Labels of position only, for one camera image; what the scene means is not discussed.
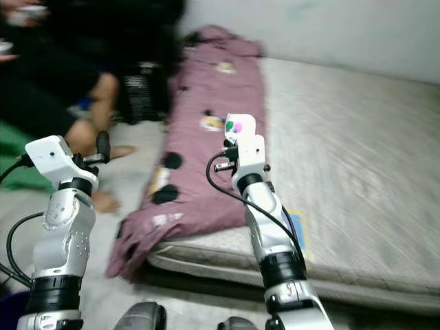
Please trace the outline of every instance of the cartoon print on blanket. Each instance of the cartoon print on blanket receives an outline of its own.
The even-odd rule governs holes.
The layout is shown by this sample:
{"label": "cartoon print on blanket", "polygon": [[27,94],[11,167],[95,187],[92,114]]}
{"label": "cartoon print on blanket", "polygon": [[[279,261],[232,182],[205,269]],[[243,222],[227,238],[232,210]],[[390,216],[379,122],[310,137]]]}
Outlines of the cartoon print on blanket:
{"label": "cartoon print on blanket", "polygon": [[[121,223],[109,277],[133,278],[161,240],[245,225],[243,205],[211,187],[205,171],[223,146],[228,113],[252,114],[264,134],[261,50],[217,26],[201,29],[198,40],[173,79],[174,108],[162,158],[140,209]],[[211,175],[232,192],[230,172]]]}

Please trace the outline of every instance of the mattress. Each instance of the mattress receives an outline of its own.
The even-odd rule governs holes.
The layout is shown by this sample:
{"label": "mattress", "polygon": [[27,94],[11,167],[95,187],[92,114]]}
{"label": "mattress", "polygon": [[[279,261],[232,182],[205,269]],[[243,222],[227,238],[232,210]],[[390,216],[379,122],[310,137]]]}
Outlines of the mattress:
{"label": "mattress", "polygon": [[[271,180],[325,298],[440,313],[440,87],[262,59]],[[165,241],[165,270],[262,285],[247,228]]]}

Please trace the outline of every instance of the green cloth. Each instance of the green cloth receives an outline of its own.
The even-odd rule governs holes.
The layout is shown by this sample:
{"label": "green cloth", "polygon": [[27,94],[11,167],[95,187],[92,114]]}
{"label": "green cloth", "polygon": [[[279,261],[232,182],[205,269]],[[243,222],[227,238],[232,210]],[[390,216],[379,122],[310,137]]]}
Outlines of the green cloth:
{"label": "green cloth", "polygon": [[[25,145],[35,140],[18,129],[0,121],[0,173],[6,171],[15,162],[15,157],[25,152]],[[15,190],[31,188],[53,192],[51,183],[35,167],[20,167],[12,171],[1,183],[1,189]]]}

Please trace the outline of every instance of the black pants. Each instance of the black pants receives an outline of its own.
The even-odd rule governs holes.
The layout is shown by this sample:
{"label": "black pants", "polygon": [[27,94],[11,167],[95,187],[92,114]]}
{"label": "black pants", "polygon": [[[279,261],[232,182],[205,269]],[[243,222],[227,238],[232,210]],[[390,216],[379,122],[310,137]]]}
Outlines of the black pants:
{"label": "black pants", "polygon": [[36,138],[65,135],[77,120],[68,106],[94,88],[99,72],[33,30],[7,27],[2,35],[19,57],[0,65],[0,119]]}

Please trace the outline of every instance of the person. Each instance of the person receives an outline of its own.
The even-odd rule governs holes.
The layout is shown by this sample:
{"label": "person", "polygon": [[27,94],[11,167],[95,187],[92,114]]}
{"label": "person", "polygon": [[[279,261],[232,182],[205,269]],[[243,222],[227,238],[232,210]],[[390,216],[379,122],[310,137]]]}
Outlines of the person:
{"label": "person", "polygon": [[[97,133],[111,126],[118,80],[48,41],[35,29],[39,21],[30,19],[20,27],[5,22],[17,8],[38,3],[0,0],[0,38],[12,42],[16,54],[0,57],[0,119],[36,138],[61,135],[73,153],[92,155],[96,152]],[[92,100],[90,120],[67,111],[84,96]],[[115,146],[111,158],[133,151],[132,146]],[[102,212],[119,207],[102,191],[93,194],[92,199]]]}

